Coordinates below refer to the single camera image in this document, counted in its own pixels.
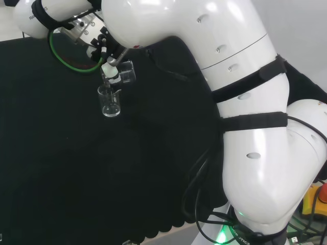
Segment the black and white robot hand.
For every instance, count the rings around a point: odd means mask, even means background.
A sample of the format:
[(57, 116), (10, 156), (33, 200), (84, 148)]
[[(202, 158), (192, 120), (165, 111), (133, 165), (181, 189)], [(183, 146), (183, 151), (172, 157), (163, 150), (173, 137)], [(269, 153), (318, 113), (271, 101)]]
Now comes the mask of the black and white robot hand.
[(108, 86), (120, 83), (122, 80), (117, 65), (112, 65), (112, 63), (119, 58), (124, 50), (125, 48), (114, 40), (106, 27), (100, 29), (97, 39), (94, 38), (91, 41), (91, 46), (87, 49), (87, 55), (91, 60), (98, 62), (102, 58), (102, 77)]

